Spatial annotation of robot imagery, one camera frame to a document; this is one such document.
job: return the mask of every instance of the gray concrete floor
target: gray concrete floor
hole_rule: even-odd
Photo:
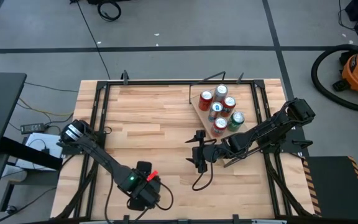
[[[337,23],[337,0],[268,0],[281,46],[330,46],[358,44],[355,33]],[[349,0],[342,1],[342,7]],[[133,0],[120,3],[122,17],[103,21],[96,7],[80,2],[100,47],[158,46],[270,46],[271,50],[185,50],[103,52],[111,78],[126,69],[131,78],[204,78],[227,71],[228,77],[283,78],[261,0]],[[351,24],[347,15],[344,23]],[[0,49],[50,49],[94,47],[78,6],[60,0],[5,0],[0,8]],[[294,95],[304,98],[317,116],[305,127],[314,144],[312,156],[353,156],[358,162],[358,112],[342,108],[315,89],[310,69],[321,52],[285,51],[284,62]],[[337,57],[325,61],[320,72],[329,86],[338,78]],[[0,54],[0,72],[24,72],[27,81],[77,90],[81,80],[107,78],[95,52]],[[354,94],[344,97],[358,100]],[[26,85],[22,96],[36,108],[69,113],[76,94],[60,93]],[[43,114],[16,108],[11,123],[47,122]],[[22,141],[10,126],[5,136]],[[0,184],[0,198],[4,187]],[[18,187],[12,205],[24,205],[46,187]],[[53,192],[3,223],[46,220]]]

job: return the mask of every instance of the black hose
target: black hose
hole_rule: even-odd
[[[104,4],[112,4],[114,7],[116,7],[118,9],[118,15],[116,17],[110,17],[109,14],[107,14],[106,12],[101,10],[102,5],[104,5]],[[103,0],[101,3],[98,4],[98,13],[99,13],[99,16],[102,19],[104,19],[105,21],[112,22],[112,21],[116,21],[118,18],[121,17],[121,8],[113,0]]]
[[[328,99],[332,100],[333,102],[344,106],[346,108],[358,111],[358,105],[355,103],[351,103],[347,100],[343,100],[342,98],[336,96],[335,94],[331,93],[330,91],[328,91],[327,89],[325,89],[325,87],[320,83],[320,81],[318,80],[317,77],[317,70],[318,67],[320,66],[320,63],[328,56],[331,55],[332,53],[335,53],[337,51],[340,50],[348,50],[351,52],[354,52],[355,54],[358,54],[358,46],[355,45],[351,45],[351,44],[342,44],[342,45],[338,45],[335,46],[325,52],[323,52],[314,62],[312,68],[311,68],[311,81],[313,81],[314,86],[316,87],[316,89],[323,94],[325,97],[327,97]]]

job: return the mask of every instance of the red soda can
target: red soda can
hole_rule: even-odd
[[[203,91],[200,94],[200,100],[198,102],[198,108],[202,111],[209,110],[212,103],[212,93],[208,90]]]
[[[224,118],[216,118],[214,124],[212,125],[211,128],[211,134],[214,137],[219,137],[222,136],[224,130],[227,127],[227,121]]]
[[[221,115],[223,117],[227,117],[231,114],[234,107],[236,107],[236,100],[234,99],[234,97],[228,96],[224,99],[222,105],[223,105],[223,109]]]

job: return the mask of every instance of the wooden table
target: wooden table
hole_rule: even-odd
[[[279,79],[264,81],[270,110],[274,113],[285,102],[282,84]],[[90,121],[96,82],[81,82],[75,119]],[[196,85],[192,87],[192,95],[196,96],[201,90],[212,90],[214,87]],[[257,120],[249,85],[228,87],[229,94],[237,100],[236,109],[245,113],[247,127],[255,126]],[[175,196],[171,210],[149,210],[142,219],[232,219],[233,214],[238,214],[240,218],[273,218],[261,153],[253,154],[228,168],[215,164],[212,184],[202,191],[192,191],[191,185],[199,174],[185,158],[191,157],[191,147],[196,143],[185,144],[185,141],[191,139],[197,129],[203,129],[203,125],[188,103],[188,91],[188,85],[111,87],[106,126],[112,128],[112,133],[107,135],[106,151],[129,167],[135,167],[139,160],[151,162],[153,170],[159,171],[162,182],[171,188]],[[281,159],[288,188],[307,211],[314,213],[301,160],[289,154],[282,154]],[[76,192],[82,161],[83,156],[75,156],[61,171],[51,217],[58,215]],[[97,180],[92,220],[104,220],[104,204],[111,178],[101,166]],[[197,187],[208,180],[209,175],[204,175]],[[281,192],[277,186],[276,189],[280,211],[284,214]],[[160,205],[167,207],[170,203],[169,193],[162,189],[160,194]],[[87,198],[86,192],[81,215],[85,214]],[[140,214],[126,208],[127,199],[114,184],[108,205],[110,219],[122,220],[124,215],[134,219]]]

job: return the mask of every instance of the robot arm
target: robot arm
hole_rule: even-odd
[[[141,208],[154,208],[160,201],[160,178],[157,172],[147,174],[144,170],[121,165],[96,143],[97,135],[85,121],[74,120],[63,129],[59,145],[76,147],[89,154],[97,163],[111,173],[117,187]]]
[[[199,130],[193,139],[187,142],[200,143],[200,146],[193,147],[193,158],[188,159],[198,168],[199,173],[206,172],[206,163],[216,162],[216,159],[233,159],[236,161],[245,159],[247,156],[260,151],[266,146],[279,145],[285,140],[285,134],[294,126],[303,126],[310,123],[315,116],[313,110],[307,102],[295,98],[286,102],[280,111],[276,112],[271,118],[260,123],[244,133],[232,134],[222,138],[221,144],[215,145],[216,139],[204,141],[205,131]],[[249,150],[254,141],[257,141],[259,147]]]

